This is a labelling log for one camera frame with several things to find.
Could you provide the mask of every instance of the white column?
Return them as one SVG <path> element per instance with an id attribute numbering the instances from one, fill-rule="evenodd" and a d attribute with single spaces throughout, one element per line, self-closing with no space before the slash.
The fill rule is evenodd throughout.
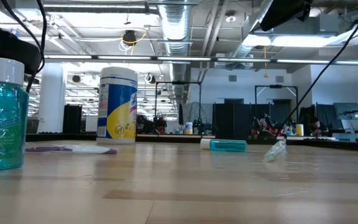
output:
<path id="1" fill-rule="evenodd" d="M 46 63 L 41 71 L 38 133 L 63 132 L 67 72 L 62 63 Z"/>

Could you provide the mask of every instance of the blue liquid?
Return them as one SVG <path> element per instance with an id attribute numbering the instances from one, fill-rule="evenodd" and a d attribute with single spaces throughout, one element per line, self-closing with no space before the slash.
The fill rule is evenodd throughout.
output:
<path id="1" fill-rule="evenodd" d="M 247 149 L 247 142 L 213 139 L 209 142 L 209 149 L 212 151 L 245 152 Z"/>
<path id="2" fill-rule="evenodd" d="M 28 104 L 20 85 L 0 82 L 0 170 L 24 163 Z"/>

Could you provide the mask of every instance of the metal frame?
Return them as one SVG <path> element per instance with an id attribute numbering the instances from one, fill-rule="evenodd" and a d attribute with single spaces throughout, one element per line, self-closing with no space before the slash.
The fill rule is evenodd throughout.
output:
<path id="1" fill-rule="evenodd" d="M 201 119 L 201 82 L 182 82 L 182 81 L 174 81 L 174 82 L 155 82 L 155 103 L 154 103 L 154 118 L 157 117 L 157 92 L 158 92 L 158 84 L 160 83 L 169 83 L 172 85 L 186 85 L 186 84 L 198 84 L 198 86 L 200 87 L 200 93 L 199 93 L 199 104 L 200 106 L 198 107 L 198 117 L 199 119 Z M 201 137 L 203 136 L 203 129 L 201 127 L 200 129 L 201 131 Z"/>
<path id="2" fill-rule="evenodd" d="M 258 93 L 257 90 L 259 87 L 263 87 L 262 90 Z M 298 87 L 297 86 L 283 86 L 283 85 L 256 85 L 255 86 L 255 114 L 258 113 L 258 96 L 267 88 L 286 88 L 292 95 L 296 98 L 296 104 L 298 104 Z M 299 108 L 296 108 L 296 120 L 299 120 Z"/>

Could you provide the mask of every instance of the computer monitor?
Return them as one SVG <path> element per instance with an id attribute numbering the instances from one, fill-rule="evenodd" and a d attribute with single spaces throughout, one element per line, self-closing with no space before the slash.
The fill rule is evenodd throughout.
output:
<path id="1" fill-rule="evenodd" d="M 336 119 L 358 120 L 358 103 L 334 103 Z"/>

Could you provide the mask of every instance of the black cable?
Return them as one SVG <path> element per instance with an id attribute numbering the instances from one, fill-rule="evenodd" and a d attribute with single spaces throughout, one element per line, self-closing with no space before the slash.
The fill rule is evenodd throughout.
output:
<path id="1" fill-rule="evenodd" d="M 14 11 L 10 7 L 10 5 L 7 3 L 7 1 L 6 0 L 1 0 L 1 3 L 5 7 L 5 9 L 8 11 L 8 13 L 16 20 L 16 22 L 18 22 L 23 27 L 23 29 L 34 39 L 35 44 L 37 45 L 37 47 L 40 49 L 40 52 L 41 52 L 40 67 L 37 70 L 37 72 L 31 76 L 31 78 L 29 80 L 29 83 L 27 84 L 26 92 L 30 92 L 31 85 L 32 85 L 32 83 L 34 82 L 34 79 L 35 79 L 35 75 L 37 73 L 39 73 L 43 69 L 43 67 L 45 66 L 44 48 L 45 48 L 45 39 L 46 39 L 46 35 L 47 35 L 47 32 L 46 32 L 47 31 L 47 23 L 46 23 L 47 20 L 46 20 L 44 7 L 42 7 L 42 3 L 40 2 L 40 0 L 37 0 L 37 4 L 40 6 L 40 10 L 41 10 L 41 14 L 42 14 L 42 17 L 43 17 L 43 22 L 44 22 L 43 27 L 42 27 L 42 38 L 41 38 L 41 44 L 40 44 L 40 42 L 37 40 L 37 38 L 31 32 L 31 30 L 14 13 Z"/>
<path id="2" fill-rule="evenodd" d="M 354 128 L 354 125 L 352 124 L 351 116 L 348 116 L 347 119 L 346 119 L 346 121 L 347 121 L 349 124 L 351 124 L 352 129 L 353 129 L 353 133 L 354 133 L 354 140 L 356 141 L 356 139 L 357 139 L 357 134 L 356 134 L 356 129 Z"/>
<path id="3" fill-rule="evenodd" d="M 37 4 L 38 7 L 40 8 L 41 11 L 41 15 L 42 15 L 42 36 L 41 36 L 41 66 L 39 67 L 39 69 L 37 70 L 37 73 L 39 73 L 45 66 L 45 55 L 44 55 L 44 51 L 45 51 L 45 41 L 46 41 L 46 36 L 47 36 L 47 28 L 48 28 L 48 22 L 47 22 L 47 15 L 45 13 L 44 7 L 42 5 L 42 2 L 40 0 L 37 0 Z M 32 86 L 32 83 L 35 80 L 35 76 L 36 74 L 31 75 L 29 82 L 27 84 L 27 87 L 25 88 L 26 92 L 30 93 L 30 89 Z"/>
<path id="4" fill-rule="evenodd" d="M 296 107 L 293 109 L 293 111 L 290 113 L 290 115 L 286 118 L 286 120 L 283 122 L 283 124 L 280 125 L 280 128 L 277 131 L 276 137 L 278 136 L 278 134 L 280 133 L 281 129 L 283 128 L 283 125 L 292 117 L 292 115 L 294 114 L 294 112 L 296 111 L 296 109 L 299 108 L 299 105 L 302 103 L 302 101 L 306 98 L 307 94 L 309 94 L 310 90 L 314 87 L 314 85 L 316 84 L 316 82 L 319 80 L 319 78 L 321 77 L 321 75 L 327 70 L 327 68 L 340 56 L 340 54 L 345 50 L 346 46 L 349 44 L 349 42 L 352 40 L 354 34 L 356 34 L 358 30 L 358 25 L 357 27 L 354 29 L 354 31 L 352 32 L 352 34 L 349 36 L 349 38 L 346 40 L 345 44 L 343 45 L 343 47 L 339 50 L 339 52 L 333 57 L 333 59 L 331 59 L 331 61 L 328 62 L 328 64 L 322 69 L 322 71 L 320 72 L 320 74 L 318 74 L 317 78 L 314 80 L 314 82 L 311 84 L 311 86 L 308 88 L 308 90 L 306 91 L 306 93 L 302 96 L 301 100 L 298 102 L 298 104 L 296 105 Z"/>

